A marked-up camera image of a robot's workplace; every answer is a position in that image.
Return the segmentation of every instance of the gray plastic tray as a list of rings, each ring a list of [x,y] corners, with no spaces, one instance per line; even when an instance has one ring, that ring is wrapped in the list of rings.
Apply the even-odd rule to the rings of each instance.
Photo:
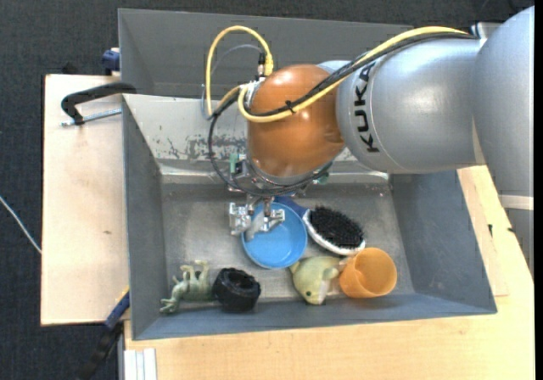
[[[306,305],[295,292],[288,270],[263,269],[247,258],[240,239],[229,235],[227,219],[227,204],[243,202],[244,197],[228,192],[206,159],[208,126],[199,115],[199,101],[156,96],[199,96],[204,50],[219,30],[240,20],[266,33],[282,65],[349,59],[406,29],[120,11],[123,80],[148,94],[125,95],[123,101],[133,337],[173,338],[495,312],[453,171],[388,177],[364,171],[345,151],[334,163],[329,183],[310,188],[299,201],[310,208],[327,204],[364,226],[367,245],[387,251],[398,268],[398,284],[388,296],[354,300],[337,293],[325,305]],[[173,53],[178,53],[176,59],[184,59],[186,68],[181,73],[174,67]],[[252,64],[246,70],[226,69],[218,83],[232,85],[234,76],[242,81],[254,74]],[[221,138],[216,151],[225,159],[231,152],[243,152],[244,123],[235,109],[221,118],[216,135]],[[305,255],[314,254],[328,253],[310,242]],[[222,312],[215,303],[185,303],[178,314],[161,315],[160,299],[170,295],[171,276],[179,276],[179,266],[194,260],[210,262],[211,281],[224,266],[255,276],[262,286],[255,310],[235,315]]]

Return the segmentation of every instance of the dark carpet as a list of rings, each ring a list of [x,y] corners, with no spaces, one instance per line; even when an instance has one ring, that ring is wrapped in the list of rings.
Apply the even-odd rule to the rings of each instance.
[[[42,76],[71,63],[103,74],[117,46],[117,8],[256,14],[466,28],[506,20],[535,0],[0,0],[0,195],[40,241]],[[0,208],[0,379],[73,378],[97,325],[40,327],[39,254]],[[112,357],[96,374],[116,378]]]

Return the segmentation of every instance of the green toy figure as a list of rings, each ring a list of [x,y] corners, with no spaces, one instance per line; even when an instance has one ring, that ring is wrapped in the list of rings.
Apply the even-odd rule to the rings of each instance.
[[[186,301],[210,301],[211,284],[209,280],[210,267],[207,261],[195,260],[195,264],[202,266],[202,271],[194,271],[192,265],[182,265],[179,267],[183,272],[182,280],[173,277],[176,285],[171,290],[169,299],[162,299],[160,303],[164,306],[160,308],[163,314],[172,314],[179,309],[181,300]]]
[[[291,265],[294,287],[307,303],[322,305],[330,291],[332,279],[343,267],[341,258],[314,256]]]

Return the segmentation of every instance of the blue bowl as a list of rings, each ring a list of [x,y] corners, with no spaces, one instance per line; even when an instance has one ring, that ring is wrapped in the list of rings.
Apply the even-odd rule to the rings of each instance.
[[[304,222],[288,206],[271,203],[272,210],[284,210],[285,221],[269,232],[257,232],[252,240],[241,237],[245,252],[256,264],[264,268],[278,269],[294,264],[307,246],[307,231]],[[262,205],[255,209],[255,215]]]

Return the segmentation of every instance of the yellow cable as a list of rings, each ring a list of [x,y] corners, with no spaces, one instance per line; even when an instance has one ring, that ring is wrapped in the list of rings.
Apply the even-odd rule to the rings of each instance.
[[[373,57],[375,55],[379,55],[379,53],[381,53],[382,51],[394,46],[398,42],[405,41],[405,39],[408,39],[410,37],[419,36],[419,35],[427,35],[427,34],[432,34],[432,33],[444,33],[444,32],[449,32],[451,34],[462,34],[462,35],[467,34],[464,31],[459,31],[459,30],[456,30],[456,29],[451,29],[449,27],[439,27],[439,26],[421,27],[419,29],[413,29],[413,30],[410,30],[410,31],[405,31],[403,33],[400,33],[397,36],[394,36],[394,37],[390,38],[388,41],[383,42],[382,44],[375,47],[373,50],[366,53],[362,58],[360,58],[356,63],[354,63],[353,66],[357,66],[358,64],[364,62],[366,59],[369,59],[369,58],[371,58],[371,57]],[[273,122],[274,120],[281,120],[281,119],[284,119],[284,118],[286,118],[286,117],[288,117],[290,115],[293,115],[294,114],[293,111],[296,113],[296,112],[299,112],[300,110],[305,109],[306,107],[309,107],[315,101],[317,101],[318,99],[324,97],[327,93],[332,91],[332,89],[334,89],[337,85],[339,85],[347,77],[348,77],[348,75],[346,77],[342,78],[341,80],[336,81],[332,85],[322,89],[319,93],[316,93],[313,97],[308,98],[303,103],[300,103],[300,104],[292,107],[292,111],[285,110],[284,112],[276,113],[274,115],[268,115],[268,116],[255,116],[255,115],[250,114],[245,109],[244,99],[245,99],[245,94],[247,93],[247,89],[242,88],[242,90],[241,90],[241,92],[239,93],[239,96],[238,96],[238,109],[239,109],[239,112],[242,114],[242,116],[246,120],[249,120],[251,122],[265,123],[265,122]]]
[[[222,97],[221,101],[219,101],[219,103],[217,104],[217,108],[215,109],[215,112],[220,109],[222,107],[222,105],[234,94],[236,93],[239,88],[242,87],[242,86],[236,86],[236,87],[233,87],[232,89],[230,89],[227,94]]]
[[[211,108],[211,60],[213,59],[213,53],[215,52],[216,46],[219,43],[219,41],[227,34],[232,31],[245,31],[249,33],[251,36],[253,36],[264,48],[264,51],[266,52],[266,62],[264,63],[264,75],[268,76],[273,72],[273,57],[272,52],[270,52],[270,48],[268,47],[268,44],[266,40],[259,35],[256,31],[253,29],[250,29],[249,27],[245,27],[243,25],[233,25],[232,27],[228,27],[225,30],[221,31],[219,33],[215,40],[211,43],[210,51],[207,55],[207,63],[205,66],[205,102],[207,106],[207,112],[208,115],[211,116],[213,114],[213,110]]]

